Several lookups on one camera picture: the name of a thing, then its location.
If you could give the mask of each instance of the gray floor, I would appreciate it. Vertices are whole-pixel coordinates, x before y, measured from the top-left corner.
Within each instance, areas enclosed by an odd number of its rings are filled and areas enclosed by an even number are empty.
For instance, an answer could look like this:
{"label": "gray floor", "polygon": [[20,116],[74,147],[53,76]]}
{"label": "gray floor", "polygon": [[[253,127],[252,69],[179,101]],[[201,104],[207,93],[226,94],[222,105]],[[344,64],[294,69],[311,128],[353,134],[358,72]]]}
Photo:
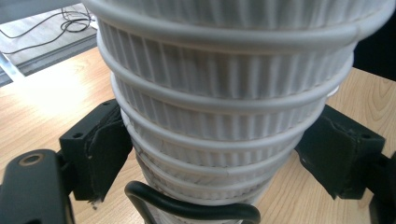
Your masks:
{"label": "gray floor", "polygon": [[[85,12],[82,4],[68,7],[67,10]],[[30,18],[22,19],[19,21],[12,21],[0,25],[0,29],[7,35],[19,35],[47,17],[61,12],[60,9],[48,13],[39,14]],[[81,18],[77,14],[70,17],[70,19]],[[48,21],[39,25],[32,32],[25,36],[15,39],[9,39],[0,34],[0,51],[11,52],[17,49],[22,49],[28,46],[41,44],[47,42],[62,32],[61,24],[65,22],[62,15],[55,16]],[[70,26],[71,29],[80,29],[81,26],[75,24]],[[64,33],[56,41],[34,49],[27,49],[14,54],[6,54],[9,60],[18,66],[20,71],[29,76],[34,72],[51,66],[55,63],[73,57],[87,49],[96,46],[96,30],[88,28],[81,33]],[[7,74],[0,69],[0,87],[12,82]]]}

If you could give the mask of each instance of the black cable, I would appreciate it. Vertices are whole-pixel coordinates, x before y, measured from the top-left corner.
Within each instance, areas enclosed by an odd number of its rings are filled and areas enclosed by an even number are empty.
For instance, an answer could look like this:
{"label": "black cable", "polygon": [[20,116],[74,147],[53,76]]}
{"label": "black cable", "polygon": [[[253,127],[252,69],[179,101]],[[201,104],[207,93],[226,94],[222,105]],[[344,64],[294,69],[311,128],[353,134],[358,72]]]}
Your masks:
{"label": "black cable", "polygon": [[[0,53],[3,53],[3,54],[15,54],[15,53],[21,52],[21,51],[26,50],[26,49],[33,49],[33,48],[41,47],[41,46],[47,45],[47,44],[49,44],[49,43],[52,43],[52,42],[54,42],[55,40],[59,39],[65,32],[69,32],[69,33],[79,33],[79,32],[85,31],[86,29],[88,29],[88,28],[90,27],[90,24],[91,24],[91,21],[92,21],[90,12],[88,11],[88,9],[87,9],[86,7],[85,7],[85,10],[87,11],[86,14],[85,14],[85,13],[78,12],[78,11],[67,11],[67,10],[65,10],[65,9],[62,8],[62,9],[61,9],[61,12],[55,13],[55,14],[53,14],[53,15],[47,17],[47,18],[44,19],[43,21],[39,22],[38,24],[36,24],[35,26],[33,26],[32,28],[30,28],[29,30],[27,30],[26,32],[24,32],[24,33],[22,33],[22,34],[20,34],[20,35],[16,35],[16,36],[9,36],[9,35],[5,34],[2,30],[0,30],[0,32],[1,32],[3,35],[5,35],[6,37],[8,37],[8,38],[18,38],[18,37],[21,37],[21,36],[23,36],[23,35],[28,34],[29,32],[31,32],[32,30],[34,30],[37,26],[39,26],[39,25],[42,24],[43,22],[45,22],[45,21],[47,21],[47,20],[49,20],[49,19],[51,19],[51,18],[53,18],[53,17],[55,17],[55,16],[57,16],[57,15],[61,15],[61,14],[62,14],[63,17],[64,17],[64,19],[66,20],[64,23],[61,24],[61,27],[60,27],[60,28],[62,29],[62,32],[61,32],[59,35],[57,35],[55,38],[51,39],[50,41],[45,42],[45,43],[42,43],[42,44],[38,44],[38,45],[29,46],[29,47],[26,47],[26,48],[23,48],[23,49],[18,49],[18,50],[11,51],[11,52],[3,52],[3,51],[0,51]],[[84,16],[86,16],[87,18],[70,20],[70,19],[69,19],[69,15],[70,15],[71,13],[77,13],[77,14],[80,14],[80,15],[84,15]],[[69,27],[70,25],[74,24],[74,23],[82,24],[82,25],[84,25],[84,27],[81,28],[80,30],[69,30],[68,27]]]}

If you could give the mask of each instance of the ribbed plastic rim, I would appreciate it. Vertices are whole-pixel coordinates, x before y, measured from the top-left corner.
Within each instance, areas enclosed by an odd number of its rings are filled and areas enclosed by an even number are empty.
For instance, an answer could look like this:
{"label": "ribbed plastic rim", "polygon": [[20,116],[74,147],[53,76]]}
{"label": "ribbed plastic rim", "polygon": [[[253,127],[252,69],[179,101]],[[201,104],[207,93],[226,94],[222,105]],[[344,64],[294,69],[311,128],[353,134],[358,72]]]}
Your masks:
{"label": "ribbed plastic rim", "polygon": [[134,35],[177,46],[219,52],[290,53],[339,48],[374,33],[392,15],[394,0],[359,21],[302,31],[220,29],[159,20],[99,0],[82,0],[100,20]]}
{"label": "ribbed plastic rim", "polygon": [[152,146],[149,146],[147,143],[142,141],[138,133],[132,131],[133,129],[131,125],[128,126],[128,131],[131,131],[130,134],[133,137],[134,141],[138,144],[138,150],[141,149],[145,153],[149,154],[154,159],[158,160],[160,163],[164,163],[174,169],[177,170],[184,170],[191,174],[198,174],[198,175],[207,175],[207,176],[218,176],[218,177],[226,177],[226,176],[239,176],[245,175],[246,173],[250,173],[257,169],[263,169],[268,166],[274,165],[279,161],[286,160],[287,157],[290,155],[291,150],[294,148],[293,144],[297,144],[300,138],[294,140],[288,147],[286,147],[281,152],[277,153],[275,156],[268,158],[265,161],[260,161],[248,165],[241,165],[235,167],[205,167],[200,165],[195,165],[191,163],[187,163],[184,161],[179,161],[175,158],[172,158],[168,155],[164,155],[158,153]]}
{"label": "ribbed plastic rim", "polygon": [[150,178],[148,180],[148,183],[151,181],[154,185],[157,185],[160,189],[164,190],[167,194],[172,195],[175,198],[178,198],[184,202],[189,202],[189,203],[196,203],[196,204],[203,204],[203,205],[224,205],[224,204],[230,204],[230,203],[240,203],[244,200],[251,199],[252,197],[258,196],[264,189],[268,188],[269,183],[265,183],[262,186],[259,186],[258,188],[241,195],[240,197],[235,197],[231,199],[216,199],[216,200],[210,200],[210,199],[199,199],[199,198],[192,198],[183,194],[180,194],[178,192],[175,192],[173,189],[170,189],[166,187],[163,183],[161,183],[159,180]]}
{"label": "ribbed plastic rim", "polygon": [[199,191],[206,191],[206,192],[222,192],[224,190],[229,191],[229,190],[239,190],[239,189],[246,189],[246,188],[252,188],[254,186],[258,186],[262,184],[265,181],[268,181],[272,176],[274,176],[275,172],[256,176],[252,179],[249,179],[244,182],[239,182],[235,184],[229,184],[227,186],[211,186],[211,185],[197,185],[182,179],[178,179],[175,176],[169,175],[165,171],[161,170],[157,165],[153,164],[149,159],[144,158],[145,155],[136,155],[139,157],[139,160],[143,162],[152,173],[154,173],[157,176],[160,176],[163,180],[166,182],[170,182],[176,186],[185,188],[185,189],[190,189],[190,190],[199,190]]}
{"label": "ribbed plastic rim", "polygon": [[97,44],[103,59],[114,74],[136,90],[169,105],[192,109],[194,111],[221,114],[260,114],[263,111],[265,113],[274,113],[308,105],[320,98],[327,98],[327,94],[333,91],[347,77],[353,63],[352,54],[338,74],[309,91],[271,99],[232,100],[192,95],[156,85],[135,75],[132,71],[117,63],[110,53],[108,53],[100,36],[98,36]]}
{"label": "ribbed plastic rim", "polygon": [[245,150],[249,150],[255,147],[268,147],[273,144],[279,144],[280,142],[285,141],[285,139],[291,139],[292,137],[296,137],[299,133],[303,133],[309,126],[311,126],[317,118],[320,116],[323,107],[317,108],[309,118],[300,122],[298,125],[286,130],[283,133],[277,133],[265,138],[255,139],[255,140],[247,140],[247,141],[233,141],[233,142],[224,142],[224,141],[213,141],[213,140],[204,140],[189,137],[186,135],[181,135],[177,133],[171,133],[170,131],[148,121],[144,117],[142,117],[139,113],[134,111],[130,105],[125,101],[124,97],[121,95],[120,90],[117,86],[114,77],[111,77],[111,82],[113,86],[113,92],[116,96],[117,102],[119,103],[122,110],[128,117],[133,118],[134,122],[137,122],[139,126],[142,126],[148,129],[150,132],[154,133],[157,136],[160,136],[161,139],[166,139],[169,142],[176,143],[180,146],[195,146],[197,148],[206,148],[207,151],[219,149],[227,150],[227,151],[238,151],[239,148],[243,147]]}

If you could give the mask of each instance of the white plastic cup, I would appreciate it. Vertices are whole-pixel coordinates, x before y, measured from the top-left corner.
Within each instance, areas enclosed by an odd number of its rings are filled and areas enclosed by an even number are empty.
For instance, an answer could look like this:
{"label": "white plastic cup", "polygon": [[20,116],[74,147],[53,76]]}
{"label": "white plastic cup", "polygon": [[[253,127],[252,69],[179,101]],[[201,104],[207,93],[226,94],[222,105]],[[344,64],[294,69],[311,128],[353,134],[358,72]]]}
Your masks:
{"label": "white plastic cup", "polygon": [[241,141],[285,132],[322,109],[327,94],[347,76],[352,60],[340,74],[311,91],[267,100],[221,100],[172,91],[119,68],[104,58],[117,74],[112,78],[118,97],[142,116],[174,133],[188,136]]}

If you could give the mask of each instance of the wooden table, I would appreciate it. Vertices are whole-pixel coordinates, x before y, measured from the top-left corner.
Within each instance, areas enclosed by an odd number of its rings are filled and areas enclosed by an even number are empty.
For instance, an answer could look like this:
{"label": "wooden table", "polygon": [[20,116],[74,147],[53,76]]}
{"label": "wooden table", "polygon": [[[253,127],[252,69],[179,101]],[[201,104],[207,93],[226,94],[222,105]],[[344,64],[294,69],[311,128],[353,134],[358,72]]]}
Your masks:
{"label": "wooden table", "polygon": [[[109,69],[98,49],[53,65],[0,89],[0,179],[7,163],[23,152],[59,150],[58,138],[97,105],[114,98]],[[352,70],[329,105],[387,138],[385,154],[396,149],[396,83]],[[131,153],[97,210],[73,201],[77,223],[143,223],[123,193],[143,180]],[[371,193],[360,201],[333,200],[293,153],[276,174],[258,208],[262,223],[370,223]]]}

